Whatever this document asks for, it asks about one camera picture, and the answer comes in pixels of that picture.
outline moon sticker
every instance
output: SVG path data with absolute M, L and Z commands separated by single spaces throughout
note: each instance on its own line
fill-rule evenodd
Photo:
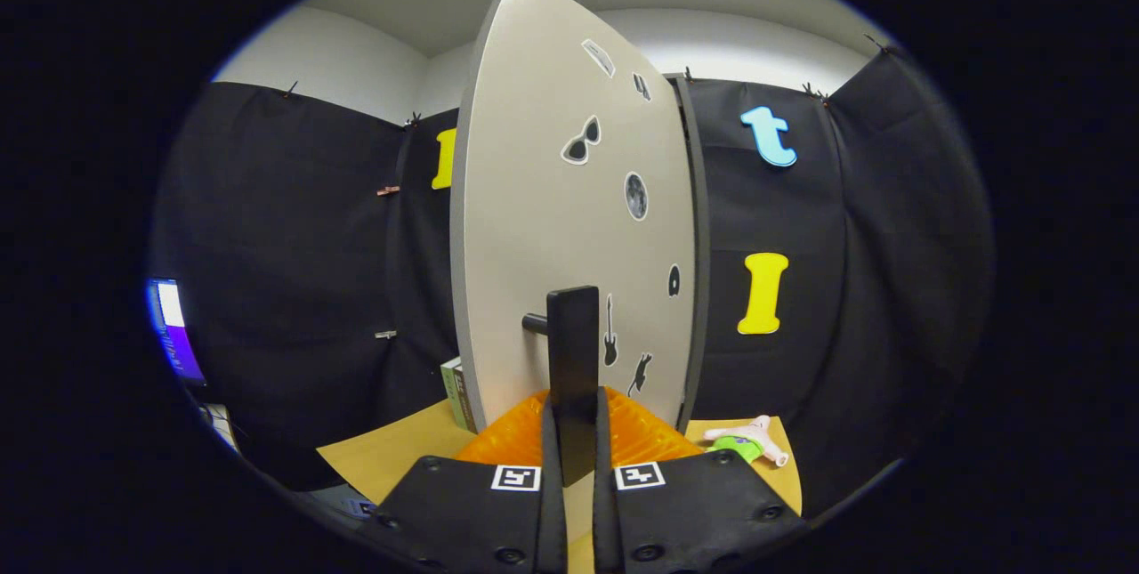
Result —
M 648 213 L 648 190 L 638 172 L 625 175 L 625 205 L 634 221 L 644 221 Z

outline white wall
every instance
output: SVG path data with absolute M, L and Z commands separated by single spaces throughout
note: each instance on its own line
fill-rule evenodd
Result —
M 696 79 L 745 80 L 830 95 L 868 58 L 781 24 L 706 10 L 603 10 L 599 17 L 638 46 L 663 74 L 690 67 Z M 344 15 L 298 6 L 265 27 L 214 76 L 317 97 L 403 124 L 459 107 L 474 42 L 427 59 Z
M 707 10 L 603 10 L 662 74 L 691 68 L 695 79 L 743 80 L 801 90 L 836 91 L 867 63 L 866 55 L 831 40 L 763 19 Z M 417 97 L 425 116 L 459 107 L 474 42 L 435 56 Z
M 241 47 L 214 82 L 287 91 L 296 80 L 297 95 L 403 124 L 415 108 L 426 68 L 424 55 L 383 31 L 297 6 Z
M 470 55 L 475 42 L 456 47 L 427 60 L 424 82 L 416 97 L 416 112 L 423 116 L 446 112 L 462 102 L 462 90 L 470 75 Z

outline pink toy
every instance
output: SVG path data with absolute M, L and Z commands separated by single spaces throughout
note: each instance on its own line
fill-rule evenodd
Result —
M 787 465 L 790 460 L 790 454 L 780 450 L 779 445 L 776 445 L 771 441 L 771 436 L 768 435 L 768 426 L 771 425 L 771 417 L 764 415 L 756 417 L 752 423 L 744 425 L 741 427 L 731 427 L 728 429 L 708 429 L 704 433 L 705 441 L 715 441 L 721 436 L 736 436 L 738 438 L 747 438 L 753 441 L 763 450 L 763 457 L 776 464 L 776 467 L 782 467 Z

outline orange plastic tray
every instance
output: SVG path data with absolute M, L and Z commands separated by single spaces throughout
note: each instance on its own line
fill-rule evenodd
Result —
M 605 388 L 609 404 L 613 468 L 697 456 L 704 450 L 642 404 Z M 516 404 L 464 448 L 456 458 L 489 465 L 542 465 L 542 407 L 549 388 Z

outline screw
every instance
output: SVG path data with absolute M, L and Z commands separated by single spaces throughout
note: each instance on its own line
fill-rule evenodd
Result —
M 640 560 L 641 563 L 647 560 L 656 560 L 664 555 L 664 548 L 661 546 L 641 546 L 633 550 L 633 560 Z
M 502 548 L 497 550 L 494 558 L 506 563 L 507 565 L 517 565 L 526 559 L 526 555 L 522 550 L 516 550 L 514 548 Z
M 432 560 L 431 558 L 420 558 L 416 560 L 416 563 L 423 565 L 424 567 L 429 567 L 439 572 L 446 572 L 446 567 L 443 567 L 443 563 L 440 563 L 437 560 Z
M 712 572 L 723 572 L 724 568 L 731 567 L 732 565 L 739 564 L 739 555 L 736 552 L 730 552 L 716 558 L 712 561 Z
M 394 518 L 392 518 L 391 516 L 388 516 L 386 514 L 377 514 L 376 515 L 376 523 L 379 523 L 380 525 L 383 525 L 384 527 L 387 527 L 388 530 L 399 530 L 400 528 L 400 522 L 395 520 Z
M 779 518 L 782 514 L 782 508 L 780 506 L 771 506 L 760 512 L 761 520 L 775 520 Z

